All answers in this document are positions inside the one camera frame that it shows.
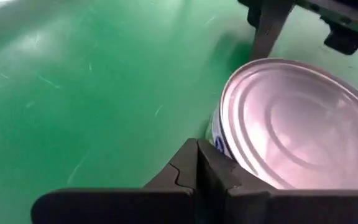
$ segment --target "green floor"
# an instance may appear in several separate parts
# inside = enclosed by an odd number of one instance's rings
[[[0,224],[62,187],[140,187],[203,135],[254,29],[236,0],[0,1]],[[296,8],[272,56],[358,87],[358,52]]]

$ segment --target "metal can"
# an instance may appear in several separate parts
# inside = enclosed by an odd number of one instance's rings
[[[245,64],[209,131],[218,150],[278,189],[358,189],[358,91],[322,69]]]

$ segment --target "can rim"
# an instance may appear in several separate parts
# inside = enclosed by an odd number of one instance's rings
[[[292,67],[298,67],[301,68],[303,70],[309,70],[310,71],[310,75],[315,74],[317,76],[320,76],[321,78],[325,79],[325,81],[323,80],[323,82],[329,82],[332,85],[337,86],[338,88],[340,88],[345,94],[351,96],[353,98],[353,100],[358,104],[358,89],[356,89],[355,87],[351,86],[350,84],[346,83],[344,80],[341,80],[339,77],[334,76],[333,74],[312,66],[312,65],[308,65],[306,63],[303,62],[298,62],[296,60],[286,60],[286,59],[282,59],[282,58],[263,58],[263,59],[258,59],[258,60],[254,60],[251,62],[246,63],[245,65],[241,66],[240,68],[238,68],[229,78],[229,80],[227,81],[227,83],[224,86],[223,89],[223,93],[219,102],[219,123],[220,123],[220,127],[222,129],[222,136],[224,141],[226,142],[226,145],[229,146],[230,148],[230,153],[233,159],[235,159],[238,163],[240,163],[240,165],[247,169],[248,171],[250,171],[251,173],[253,173],[255,176],[258,176],[259,173],[257,171],[257,169],[253,166],[253,162],[251,162],[249,160],[249,158],[244,158],[244,156],[242,156],[240,149],[238,149],[238,145],[235,143],[235,140],[233,137],[231,138],[227,138],[228,133],[230,134],[234,134],[233,131],[231,130],[232,127],[231,125],[228,123],[229,122],[229,113],[226,113],[226,117],[224,116],[224,111],[229,111],[229,108],[226,106],[226,108],[224,107],[225,102],[228,101],[228,99],[230,98],[230,96],[228,96],[227,91],[229,89],[229,87],[232,85],[233,83],[233,79],[237,78],[239,75],[243,75],[244,78],[248,78],[251,75],[254,75],[255,72],[250,72],[247,73],[245,71],[247,71],[250,68],[254,68],[258,65],[263,65],[266,63],[277,63],[277,64],[282,64],[282,65],[287,65],[287,66],[292,66]],[[285,180],[279,180],[278,182],[283,182],[286,185],[286,188],[291,189],[294,188],[294,186],[287,184],[287,182]]]

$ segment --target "silver can lid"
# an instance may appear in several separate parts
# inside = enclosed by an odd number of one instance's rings
[[[220,120],[235,160],[279,189],[358,189],[358,91],[324,70],[266,58],[226,84]]]

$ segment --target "floor scratch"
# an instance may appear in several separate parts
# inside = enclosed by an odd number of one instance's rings
[[[0,75],[1,75],[2,77],[4,77],[4,78],[9,79],[9,77],[7,77],[6,75],[4,75],[3,73],[0,73]]]
[[[28,103],[25,105],[25,107],[26,107],[26,108],[30,108],[30,107],[33,106],[34,104],[35,104],[34,101],[30,101],[30,102],[28,102]]]
[[[37,75],[37,76],[38,76],[39,79],[41,79],[42,81],[48,83],[49,85],[51,85],[51,86],[53,86],[53,87],[55,87],[55,88],[60,88],[60,86],[55,85],[53,82],[47,80],[47,79],[44,78],[43,76],[41,76],[41,75]]]
[[[158,112],[160,112],[161,108],[162,108],[162,105],[155,111],[154,116],[158,115]]]
[[[91,50],[93,50],[93,49],[95,49],[96,47],[98,47],[98,45],[99,45],[99,42],[95,41],[94,44],[93,44],[93,46],[92,46],[92,49],[91,49]]]
[[[211,17],[210,19],[208,19],[208,21],[206,21],[206,22],[204,23],[204,25],[208,25],[208,24],[209,24],[210,22],[212,22],[215,18],[216,18],[216,16]]]
[[[86,153],[82,159],[79,161],[79,163],[77,164],[77,166],[75,166],[75,168],[73,169],[73,172],[71,172],[70,176],[68,176],[67,179],[67,185],[70,185],[73,182],[74,176],[77,173],[78,169],[84,164],[86,158],[88,157],[88,153]]]
[[[34,48],[37,48],[39,39],[40,39],[40,34],[37,33],[37,36],[35,37],[35,41],[34,41]]]

